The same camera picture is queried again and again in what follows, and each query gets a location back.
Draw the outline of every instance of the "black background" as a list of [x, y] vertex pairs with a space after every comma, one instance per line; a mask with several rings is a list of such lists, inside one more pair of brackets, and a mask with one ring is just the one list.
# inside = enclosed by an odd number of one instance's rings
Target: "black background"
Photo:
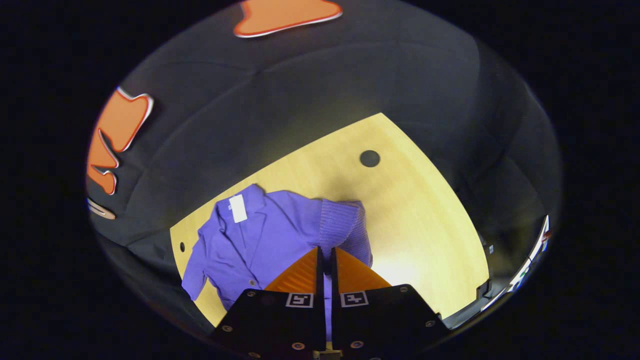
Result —
[[[95, 119], [119, 81], [229, 3], [2, 3], [4, 138], [15, 150], [5, 196], [17, 215], [4, 227], [9, 358], [222, 359], [111, 271], [83, 187]], [[413, 3], [479, 37], [523, 75], [557, 129], [565, 167], [563, 221], [544, 264], [499, 311], [428, 357], [636, 357], [632, 2]]]

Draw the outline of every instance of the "shirt collar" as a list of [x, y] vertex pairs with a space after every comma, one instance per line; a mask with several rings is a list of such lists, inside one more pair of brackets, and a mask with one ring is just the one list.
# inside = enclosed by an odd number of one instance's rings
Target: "shirt collar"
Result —
[[[248, 216], [264, 207], [264, 190], [256, 184], [247, 186], [244, 190], [241, 190], [234, 196], [238, 195], [242, 195], [243, 197], [244, 208]], [[226, 199], [220, 200], [216, 204], [218, 213], [225, 221], [233, 221], [234, 219], [233, 212], [229, 207], [229, 199], [232, 197], [233, 196], [230, 196]]]

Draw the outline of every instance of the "white label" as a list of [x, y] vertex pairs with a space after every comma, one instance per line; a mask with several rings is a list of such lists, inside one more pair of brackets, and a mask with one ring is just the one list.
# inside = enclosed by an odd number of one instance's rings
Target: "white label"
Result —
[[229, 198], [229, 206], [231, 206], [231, 212], [234, 214], [234, 222], [246, 220], [246, 210], [244, 208], [244, 199], [242, 195]]

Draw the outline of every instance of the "purple cardigan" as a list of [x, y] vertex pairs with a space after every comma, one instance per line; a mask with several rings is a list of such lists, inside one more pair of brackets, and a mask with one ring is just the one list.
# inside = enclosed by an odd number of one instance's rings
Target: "purple cardigan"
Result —
[[[182, 287], [198, 298], [208, 278], [225, 309], [247, 288], [264, 289], [289, 266], [320, 246], [328, 261], [339, 247], [372, 265], [365, 212], [360, 201], [308, 199], [279, 191], [265, 194], [256, 184], [242, 195], [246, 220], [234, 222], [229, 198], [216, 203], [198, 230]], [[331, 280], [324, 279], [327, 340], [331, 334]]]

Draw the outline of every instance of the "light wood tabletop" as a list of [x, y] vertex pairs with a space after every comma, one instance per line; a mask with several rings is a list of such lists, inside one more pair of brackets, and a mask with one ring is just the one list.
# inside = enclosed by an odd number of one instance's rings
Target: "light wood tabletop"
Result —
[[[360, 162], [367, 150], [380, 155], [375, 167]], [[476, 288], [489, 278], [480, 239], [453, 189], [382, 113], [280, 158], [175, 224], [170, 232], [180, 276], [215, 203], [254, 183], [267, 193], [362, 201], [372, 269], [393, 286], [411, 284], [443, 319], [475, 301]], [[226, 314], [208, 281], [195, 303], [215, 326]]]

